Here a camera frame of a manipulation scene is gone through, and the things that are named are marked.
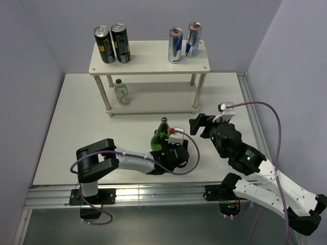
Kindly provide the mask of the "green glass bottle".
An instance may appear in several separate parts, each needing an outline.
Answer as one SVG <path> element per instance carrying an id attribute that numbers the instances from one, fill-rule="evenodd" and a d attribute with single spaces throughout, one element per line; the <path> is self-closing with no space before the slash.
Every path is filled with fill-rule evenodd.
<path id="1" fill-rule="evenodd" d="M 170 136 L 169 133 L 170 130 L 170 126 L 168 124 L 168 119 L 166 117 L 162 117 L 161 118 L 161 123 L 158 127 L 158 131 L 159 131 L 159 136 L 162 138 L 163 136 Z"/>
<path id="2" fill-rule="evenodd" d="M 162 150 L 162 135 L 159 130 L 154 131 L 154 135 L 150 142 L 150 147 L 152 151 L 161 151 Z"/>

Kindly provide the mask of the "silver can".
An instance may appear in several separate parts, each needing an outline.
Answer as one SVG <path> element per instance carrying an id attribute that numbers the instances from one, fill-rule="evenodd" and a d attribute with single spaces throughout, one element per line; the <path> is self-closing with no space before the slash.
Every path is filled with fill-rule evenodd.
<path id="1" fill-rule="evenodd" d="M 200 43 L 202 25 L 198 22 L 191 22 L 188 27 L 188 35 L 186 39 L 185 54 L 189 58 L 197 56 Z"/>
<path id="2" fill-rule="evenodd" d="M 168 60 L 171 63 L 178 63 L 181 59 L 182 40 L 183 40 L 182 29 L 171 28 L 169 30 Z"/>

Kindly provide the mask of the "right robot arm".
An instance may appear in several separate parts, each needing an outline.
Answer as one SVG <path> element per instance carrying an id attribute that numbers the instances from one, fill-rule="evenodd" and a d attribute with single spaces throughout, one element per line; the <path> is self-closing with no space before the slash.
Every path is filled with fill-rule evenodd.
<path id="1" fill-rule="evenodd" d="M 220 116 L 200 113 L 190 119 L 190 134 L 203 127 L 202 138 L 210 139 L 221 158 L 228 160 L 234 170 L 219 185 L 207 185 L 208 201 L 236 197 L 253 201 L 281 217 L 287 217 L 296 232 L 310 236 L 321 222 L 326 209 L 326 196 L 300 187 L 281 172 L 256 148 L 242 141 L 242 134 Z"/>

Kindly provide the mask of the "clear soda bottle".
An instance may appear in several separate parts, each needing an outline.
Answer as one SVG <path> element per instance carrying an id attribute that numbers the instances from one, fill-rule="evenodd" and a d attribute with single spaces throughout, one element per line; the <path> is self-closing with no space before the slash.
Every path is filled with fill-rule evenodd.
<path id="1" fill-rule="evenodd" d="M 125 84 L 123 84 L 121 79 L 116 79 L 114 92 L 120 105 L 127 106 L 130 103 L 128 88 Z"/>

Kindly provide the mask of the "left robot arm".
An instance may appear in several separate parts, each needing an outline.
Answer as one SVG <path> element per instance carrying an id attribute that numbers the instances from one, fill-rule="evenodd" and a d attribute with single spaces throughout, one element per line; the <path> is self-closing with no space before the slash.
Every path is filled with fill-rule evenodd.
<path id="1" fill-rule="evenodd" d="M 188 140 L 163 142 L 162 150 L 148 153 L 117 147 L 111 138 L 103 139 L 76 151 L 77 175 L 81 198 L 88 204 L 98 201 L 98 181 L 116 169 L 133 170 L 146 175 L 163 175 L 188 163 Z"/>

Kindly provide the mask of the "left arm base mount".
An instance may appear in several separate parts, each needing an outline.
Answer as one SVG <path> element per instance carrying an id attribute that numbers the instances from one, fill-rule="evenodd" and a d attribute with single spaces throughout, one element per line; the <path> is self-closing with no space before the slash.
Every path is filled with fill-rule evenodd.
<path id="1" fill-rule="evenodd" d="M 113 221 L 113 216 L 104 210 L 105 205 L 115 203 L 116 189 L 101 188 L 98 193 L 92 197 L 82 197 L 80 189 L 73 189 L 69 197 L 69 206 L 80 206 L 81 221 L 88 225 L 100 226 L 107 225 Z M 109 220 L 106 222 L 96 222 L 101 216 L 106 214 Z"/>

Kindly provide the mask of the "green glass bottle front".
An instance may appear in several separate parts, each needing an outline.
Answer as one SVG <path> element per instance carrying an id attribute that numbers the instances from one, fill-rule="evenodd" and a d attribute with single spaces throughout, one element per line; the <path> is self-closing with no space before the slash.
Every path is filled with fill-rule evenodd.
<path id="1" fill-rule="evenodd" d="M 162 150 L 162 135 L 159 130 L 154 131 L 154 135 L 150 142 L 150 147 L 152 151 L 161 151 Z"/>

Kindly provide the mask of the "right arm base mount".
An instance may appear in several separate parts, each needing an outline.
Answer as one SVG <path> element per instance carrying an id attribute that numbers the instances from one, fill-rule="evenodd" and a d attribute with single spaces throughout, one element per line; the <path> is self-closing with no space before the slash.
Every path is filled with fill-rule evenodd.
<path id="1" fill-rule="evenodd" d="M 233 191 L 222 185 L 205 185 L 203 198 L 208 202 L 218 202 L 219 210 L 224 218 L 233 219 L 241 213 L 240 198 Z"/>

